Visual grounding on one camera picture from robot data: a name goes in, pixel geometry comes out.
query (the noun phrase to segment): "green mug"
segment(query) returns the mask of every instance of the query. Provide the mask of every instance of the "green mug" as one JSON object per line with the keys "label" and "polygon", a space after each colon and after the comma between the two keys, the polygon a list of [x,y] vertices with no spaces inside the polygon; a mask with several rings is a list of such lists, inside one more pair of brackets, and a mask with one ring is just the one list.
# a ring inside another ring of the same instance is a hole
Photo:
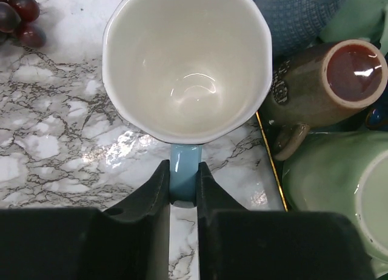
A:
{"label": "green mug", "polygon": [[324,42],[366,39],[388,53],[388,0],[346,0],[319,37]]}
{"label": "green mug", "polygon": [[388,273],[388,133],[315,133],[284,163],[295,210],[336,212],[358,229],[377,277]]}

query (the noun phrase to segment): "blue textured mug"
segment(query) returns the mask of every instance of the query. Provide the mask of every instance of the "blue textured mug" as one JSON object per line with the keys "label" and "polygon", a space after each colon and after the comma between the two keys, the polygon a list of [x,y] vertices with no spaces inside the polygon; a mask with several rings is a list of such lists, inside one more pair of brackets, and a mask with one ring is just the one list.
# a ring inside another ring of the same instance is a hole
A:
{"label": "blue textured mug", "polygon": [[202,144],[245,123],[269,92],[263,16],[252,0],[123,0],[103,43],[110,100],[126,121],[172,145],[170,201],[194,207]]}
{"label": "blue textured mug", "polygon": [[254,0],[268,23],[273,56],[306,48],[334,17],[344,0]]}

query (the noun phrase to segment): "white marble surface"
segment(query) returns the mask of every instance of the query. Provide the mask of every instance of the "white marble surface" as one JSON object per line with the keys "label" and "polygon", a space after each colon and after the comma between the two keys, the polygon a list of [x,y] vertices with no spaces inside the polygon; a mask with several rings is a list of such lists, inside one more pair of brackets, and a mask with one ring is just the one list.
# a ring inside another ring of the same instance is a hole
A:
{"label": "white marble surface", "polygon": [[[0,207],[105,209],[145,182],[169,146],[123,124],[101,82],[102,33],[121,0],[37,0],[48,44],[0,47]],[[257,122],[203,150],[249,209],[281,209]],[[170,279],[198,279],[196,211],[172,208]]]}

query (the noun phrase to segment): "mug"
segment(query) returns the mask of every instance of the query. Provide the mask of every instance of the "mug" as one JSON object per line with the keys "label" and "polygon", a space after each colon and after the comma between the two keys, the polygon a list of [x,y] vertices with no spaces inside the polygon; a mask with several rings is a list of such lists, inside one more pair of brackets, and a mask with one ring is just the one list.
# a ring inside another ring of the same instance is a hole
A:
{"label": "mug", "polygon": [[377,277],[388,273],[388,133],[309,135],[283,167],[283,191],[296,210],[347,216]]}
{"label": "mug", "polygon": [[373,104],[387,80],[380,51],[357,39],[316,45],[283,61],[260,108],[270,125],[282,127],[273,157],[287,159],[311,128],[336,124]]}
{"label": "mug", "polygon": [[381,53],[388,53],[388,0],[346,0],[320,33],[324,42],[363,38],[380,42]]}
{"label": "mug", "polygon": [[172,145],[172,204],[195,206],[202,144],[258,110],[271,49],[252,0],[123,0],[115,10],[104,32],[104,87],[122,118]]}
{"label": "mug", "polygon": [[344,3],[344,0],[254,1],[271,31],[275,58],[306,48]]}
{"label": "mug", "polygon": [[365,126],[369,130],[388,132],[388,87],[369,109],[365,118]]}

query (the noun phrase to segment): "mug bottom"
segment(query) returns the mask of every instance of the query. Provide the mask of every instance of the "mug bottom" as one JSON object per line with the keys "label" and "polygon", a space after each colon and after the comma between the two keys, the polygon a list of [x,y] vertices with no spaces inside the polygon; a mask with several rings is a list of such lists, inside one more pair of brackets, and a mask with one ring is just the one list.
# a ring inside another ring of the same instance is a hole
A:
{"label": "mug bottom", "polygon": [[388,151],[365,169],[355,192],[356,217],[370,243],[388,257]]}

